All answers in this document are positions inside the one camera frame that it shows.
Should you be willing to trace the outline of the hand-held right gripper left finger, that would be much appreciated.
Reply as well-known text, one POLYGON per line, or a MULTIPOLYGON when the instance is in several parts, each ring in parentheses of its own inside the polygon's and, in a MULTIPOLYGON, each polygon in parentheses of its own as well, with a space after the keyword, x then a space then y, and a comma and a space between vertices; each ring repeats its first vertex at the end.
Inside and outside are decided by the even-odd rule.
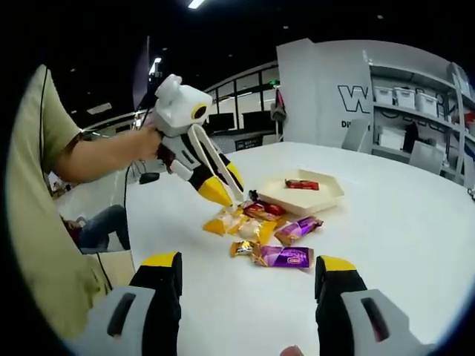
POLYGON ((145 259, 127 286, 91 310, 85 354, 176 355, 182 269, 178 251, 145 259))

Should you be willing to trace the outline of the person's left hand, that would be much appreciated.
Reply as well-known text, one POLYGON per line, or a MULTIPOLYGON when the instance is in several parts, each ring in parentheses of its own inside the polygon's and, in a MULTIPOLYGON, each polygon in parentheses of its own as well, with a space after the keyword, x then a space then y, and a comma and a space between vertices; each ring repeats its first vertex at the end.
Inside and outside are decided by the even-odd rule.
POLYGON ((162 138, 163 135, 157 130, 154 123, 144 124, 137 133, 137 158, 156 159, 162 138))

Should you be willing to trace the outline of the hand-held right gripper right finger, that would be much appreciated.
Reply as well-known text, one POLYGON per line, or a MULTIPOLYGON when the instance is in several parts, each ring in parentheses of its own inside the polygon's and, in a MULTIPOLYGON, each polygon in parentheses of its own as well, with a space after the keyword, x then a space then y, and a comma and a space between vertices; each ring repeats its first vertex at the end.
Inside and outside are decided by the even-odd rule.
POLYGON ((378 289, 368 289, 347 260, 315 264, 315 321, 321 355, 420 355, 408 316, 378 289))

